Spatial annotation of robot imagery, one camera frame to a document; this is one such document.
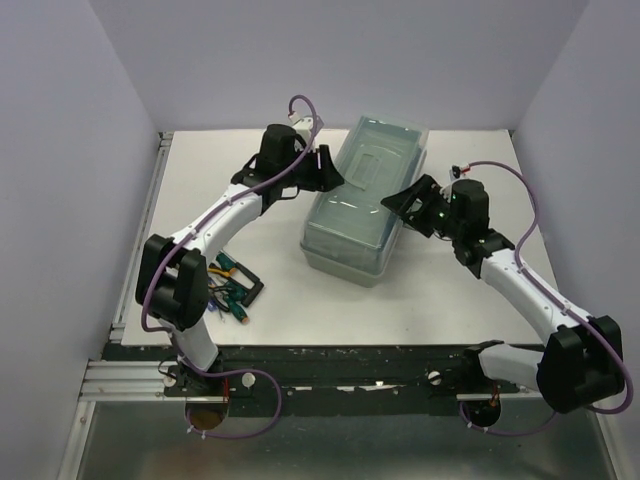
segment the plastic storage box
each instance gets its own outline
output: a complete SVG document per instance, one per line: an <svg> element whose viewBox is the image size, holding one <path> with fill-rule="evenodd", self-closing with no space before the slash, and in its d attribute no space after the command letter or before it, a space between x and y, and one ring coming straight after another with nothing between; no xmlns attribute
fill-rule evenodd
<svg viewBox="0 0 640 480"><path fill-rule="evenodd" d="M401 228L380 200L413 183L428 133L413 123L360 118L335 160L344 185L319 194L305 221L300 246L309 265L365 287L376 284Z"/></svg>

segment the screw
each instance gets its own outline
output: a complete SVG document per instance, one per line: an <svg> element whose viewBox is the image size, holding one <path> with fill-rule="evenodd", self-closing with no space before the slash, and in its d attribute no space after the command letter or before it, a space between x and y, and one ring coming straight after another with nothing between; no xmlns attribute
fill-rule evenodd
<svg viewBox="0 0 640 480"><path fill-rule="evenodd" d="M438 386L442 383L442 375L437 370L432 370L427 374L427 380L433 386Z"/></svg>
<svg viewBox="0 0 640 480"><path fill-rule="evenodd" d="M164 377L162 383L165 387L173 387L176 384L176 379L172 377Z"/></svg>
<svg viewBox="0 0 640 480"><path fill-rule="evenodd" d="M256 383L256 377L253 375L253 373L245 373L242 376L242 385L244 385L247 388L251 388L253 387L253 384Z"/></svg>

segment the gray wall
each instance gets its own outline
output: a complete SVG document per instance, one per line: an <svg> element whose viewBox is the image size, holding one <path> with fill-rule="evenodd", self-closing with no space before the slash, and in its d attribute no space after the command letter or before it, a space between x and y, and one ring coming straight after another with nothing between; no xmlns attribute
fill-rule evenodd
<svg viewBox="0 0 640 480"><path fill-rule="evenodd" d="M261 126L297 92L331 126L515 128L587 0L91 3L162 129Z"/></svg>
<svg viewBox="0 0 640 480"><path fill-rule="evenodd" d="M50 479L157 135L85 0L3 0L0 65L0 477Z"/></svg>
<svg viewBox="0 0 640 480"><path fill-rule="evenodd" d="M592 0L515 135L523 170L540 198L558 284L592 313L620 323L636 382L639 25L639 2ZM628 449L639 452L640 401L619 420Z"/></svg>

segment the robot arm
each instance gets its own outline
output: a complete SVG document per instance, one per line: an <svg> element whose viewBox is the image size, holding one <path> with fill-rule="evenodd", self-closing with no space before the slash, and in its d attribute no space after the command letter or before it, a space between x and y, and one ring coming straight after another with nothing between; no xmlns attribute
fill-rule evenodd
<svg viewBox="0 0 640 480"><path fill-rule="evenodd" d="M218 354L203 318L209 301L209 263L245 225L283 199L285 189L325 192L344 183L329 148L308 145L313 141L312 127L311 118L296 119L293 127L269 125L260 151L232 177L216 203L182 230L167 238L152 235L144 245L136 301L144 305L153 284L149 314L198 369L209 369ZM303 154L301 161L282 175ZM161 273L154 284L158 271Z"/></svg>
<svg viewBox="0 0 640 480"><path fill-rule="evenodd" d="M526 264L518 266L514 245L489 228L489 197L482 183L460 177L442 188L423 175L407 190L382 200L426 237L451 239L456 259L471 273L503 295L540 337L544 352L525 350L501 341L467 349L469 376L478 380L506 380L540 391L557 412L615 395L624 389L624 378L603 345L567 312L571 310L600 333L622 357L620 329L604 316L594 318L572 305ZM563 307L551 302L523 272L551 292Z"/></svg>

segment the white table surface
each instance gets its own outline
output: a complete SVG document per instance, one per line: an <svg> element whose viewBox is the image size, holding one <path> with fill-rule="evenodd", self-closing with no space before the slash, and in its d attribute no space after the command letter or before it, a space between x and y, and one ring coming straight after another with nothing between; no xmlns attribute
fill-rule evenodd
<svg viewBox="0 0 640 480"><path fill-rule="evenodd" d="M258 150L263 130L176 132L148 232L168 236L215 202L229 179ZM319 142L335 158L346 130L323 130ZM519 169L506 131L432 131L423 170L440 182L452 164L496 160ZM490 195L491 226L514 243L532 218L522 185L507 172L477 167L472 177ZM280 202L235 236L226 250L265 283L247 309L249 325L206 312L209 334L226 345L473 344L501 339L540 343L527 322L492 288L457 263L451 245L404 229L381 282L364 288L314 270L299 248L315 194ZM542 236L524 257L555 286ZM132 298L123 319L123 345L168 345L145 333ZM157 325L154 319L151 325Z"/></svg>

